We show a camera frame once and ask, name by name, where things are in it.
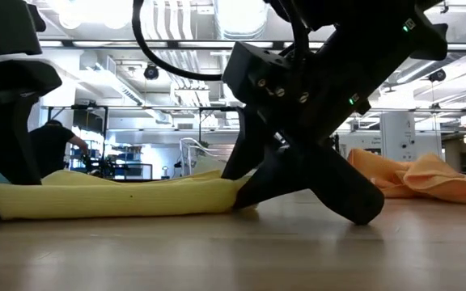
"black shirt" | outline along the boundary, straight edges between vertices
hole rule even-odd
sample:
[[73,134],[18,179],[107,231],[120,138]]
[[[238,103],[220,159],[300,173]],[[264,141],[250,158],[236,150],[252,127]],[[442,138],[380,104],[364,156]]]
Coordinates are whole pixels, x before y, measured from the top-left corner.
[[30,132],[32,150],[42,178],[64,169],[66,143],[73,137],[71,130],[56,125],[45,125]]

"person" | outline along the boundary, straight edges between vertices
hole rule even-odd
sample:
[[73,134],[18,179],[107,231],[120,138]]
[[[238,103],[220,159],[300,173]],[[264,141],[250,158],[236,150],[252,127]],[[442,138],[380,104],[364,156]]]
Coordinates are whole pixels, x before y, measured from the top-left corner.
[[32,130],[30,138],[42,178],[64,169],[66,143],[78,146],[84,154],[88,151],[87,143],[63,127],[58,120],[50,120],[42,127]]

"orange cloth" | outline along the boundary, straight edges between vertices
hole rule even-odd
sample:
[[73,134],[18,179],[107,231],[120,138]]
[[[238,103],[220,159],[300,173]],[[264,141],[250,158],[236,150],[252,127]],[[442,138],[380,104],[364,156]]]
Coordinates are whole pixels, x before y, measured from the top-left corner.
[[395,162],[366,150],[351,150],[349,163],[375,184],[386,198],[432,197],[466,204],[466,175],[435,154],[416,162]]

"ceiling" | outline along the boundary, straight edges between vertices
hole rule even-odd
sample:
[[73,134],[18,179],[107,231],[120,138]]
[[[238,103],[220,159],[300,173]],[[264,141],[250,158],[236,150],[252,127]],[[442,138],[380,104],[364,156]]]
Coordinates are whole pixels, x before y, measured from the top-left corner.
[[[106,17],[111,19],[119,18],[118,16],[124,13],[127,15],[132,2],[131,0],[31,0],[30,2],[39,7],[48,25],[48,29],[39,35],[44,43],[46,40],[110,42],[133,39],[129,23],[123,28],[112,29],[101,21],[99,23],[98,20],[89,20],[90,16],[87,16],[87,21],[81,21],[77,27],[66,28],[66,21],[58,8],[58,3],[63,1],[98,3],[93,6],[95,11],[92,13],[110,15]],[[449,0],[446,4],[448,6],[446,13],[441,13],[443,6],[436,6],[426,12],[427,17],[432,23],[449,24],[447,40],[450,43],[466,43],[466,0]],[[224,16],[214,15],[214,10],[218,10],[220,15]],[[164,21],[160,21],[163,17],[162,11],[165,11]],[[258,25],[259,29],[253,28],[256,31],[251,35],[246,34],[246,39],[251,37],[256,40],[292,40],[290,25],[278,18],[272,9],[264,6],[261,0],[146,0],[143,12],[145,13],[144,34],[147,39],[154,39],[152,36],[155,36],[161,40],[179,38],[191,40],[189,38],[191,34],[190,37],[194,40],[222,40],[225,34],[228,35],[225,33],[225,27],[241,24],[239,29],[251,29],[250,27]],[[333,27],[323,27],[313,32],[310,40],[325,41],[333,31]],[[193,52],[158,50],[157,52],[161,58],[172,61],[174,65],[200,70],[206,74],[220,73],[227,60],[227,52],[213,49]],[[144,100],[145,105],[235,104],[232,103],[235,100],[228,95],[227,89],[216,82],[189,82],[164,71],[159,71],[158,79],[146,80],[143,71],[150,62],[139,49],[134,47],[88,49],[81,56],[81,60],[89,64],[96,61],[105,69],[108,69],[105,63],[109,58],[116,64],[116,71],[112,70],[112,72],[134,94]],[[123,94],[115,87],[109,86],[108,82],[94,78],[95,71],[88,69],[91,67],[92,65],[81,65],[80,71],[74,72],[82,83],[77,89],[77,99],[93,99],[98,103],[114,106],[124,105]],[[447,78],[443,82],[431,83],[424,80],[427,74],[441,68],[447,73]],[[452,54],[445,61],[438,63],[408,59],[397,68],[392,77],[388,80],[391,86],[382,86],[370,97],[374,108],[428,108],[432,103],[440,103],[442,108],[444,106],[466,108],[466,53]],[[150,114],[145,111],[122,111],[112,114],[112,117],[127,118],[149,116]],[[457,120],[460,116],[451,116],[451,118]]]

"desk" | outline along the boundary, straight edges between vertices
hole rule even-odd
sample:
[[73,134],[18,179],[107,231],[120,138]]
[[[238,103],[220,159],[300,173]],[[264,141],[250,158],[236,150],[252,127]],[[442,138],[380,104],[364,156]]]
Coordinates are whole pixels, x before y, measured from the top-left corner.
[[466,205],[353,226],[310,192],[234,215],[0,224],[0,290],[466,290]]

